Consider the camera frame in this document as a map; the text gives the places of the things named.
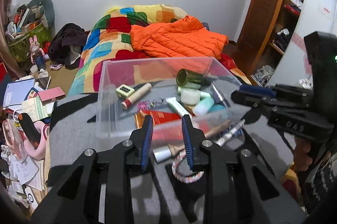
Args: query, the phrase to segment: patchwork quilt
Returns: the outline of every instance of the patchwork quilt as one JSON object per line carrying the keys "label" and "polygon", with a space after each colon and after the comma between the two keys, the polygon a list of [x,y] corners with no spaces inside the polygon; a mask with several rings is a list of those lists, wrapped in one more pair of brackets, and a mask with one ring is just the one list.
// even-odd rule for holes
{"label": "patchwork quilt", "polygon": [[[186,15],[187,13],[181,8],[163,4],[135,5],[110,11],[95,24],[88,35],[81,55],[80,69],[68,96],[98,92],[102,64],[105,60],[118,61],[150,57],[144,52],[134,52],[130,38],[132,25],[146,27],[152,23],[173,23]],[[219,61],[232,73],[250,84],[245,75],[237,69],[233,60],[224,55]]]}

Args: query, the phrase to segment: orange puffer jacket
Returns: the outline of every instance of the orange puffer jacket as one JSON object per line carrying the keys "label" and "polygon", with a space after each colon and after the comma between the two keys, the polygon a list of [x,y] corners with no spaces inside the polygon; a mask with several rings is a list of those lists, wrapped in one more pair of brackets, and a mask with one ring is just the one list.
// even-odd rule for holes
{"label": "orange puffer jacket", "polygon": [[131,43],[134,50],[151,57],[209,56],[218,60],[228,37],[210,32],[197,18],[186,16],[174,23],[133,25]]}

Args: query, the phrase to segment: black coat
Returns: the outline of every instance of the black coat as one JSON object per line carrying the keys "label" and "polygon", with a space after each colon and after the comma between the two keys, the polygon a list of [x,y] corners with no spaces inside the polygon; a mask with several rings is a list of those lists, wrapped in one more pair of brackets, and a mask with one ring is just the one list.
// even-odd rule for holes
{"label": "black coat", "polygon": [[[51,41],[48,48],[48,56],[52,61],[58,64],[64,64],[66,67],[66,59],[70,52],[70,45],[79,45],[83,50],[87,42],[88,35],[84,33],[84,29],[74,23],[67,23]],[[75,67],[79,66],[79,61],[75,62]]]}

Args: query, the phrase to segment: plastic storage box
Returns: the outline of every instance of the plastic storage box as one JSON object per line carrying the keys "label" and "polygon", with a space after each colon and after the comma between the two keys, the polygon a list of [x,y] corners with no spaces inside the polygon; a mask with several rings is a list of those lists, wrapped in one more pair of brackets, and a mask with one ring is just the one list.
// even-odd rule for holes
{"label": "plastic storage box", "polygon": [[[181,58],[150,58],[125,61],[105,61],[98,92],[98,110],[96,116],[97,137],[109,139],[115,145],[129,138],[136,129],[134,115],[137,113],[137,103],[140,101],[158,100],[176,97],[176,74],[180,69],[189,69],[202,73],[230,100],[230,94],[238,89],[241,83],[216,59],[211,57],[181,57]],[[135,89],[144,83],[151,83],[152,89],[129,109],[123,110],[121,102],[124,100],[116,95],[116,87],[126,84]],[[174,111],[165,102],[151,109],[153,111]],[[229,116],[230,111],[222,110],[209,113],[201,117],[193,117],[195,127],[204,132],[220,125]],[[152,148],[166,143],[181,143],[181,120],[172,121],[154,127]]]}

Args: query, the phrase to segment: brown door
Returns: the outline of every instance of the brown door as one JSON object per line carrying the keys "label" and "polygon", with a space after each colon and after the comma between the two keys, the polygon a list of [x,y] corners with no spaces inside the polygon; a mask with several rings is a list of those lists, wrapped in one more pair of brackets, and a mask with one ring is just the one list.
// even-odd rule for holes
{"label": "brown door", "polygon": [[243,51],[258,52],[267,34],[277,0],[252,0],[243,25],[238,47]]}

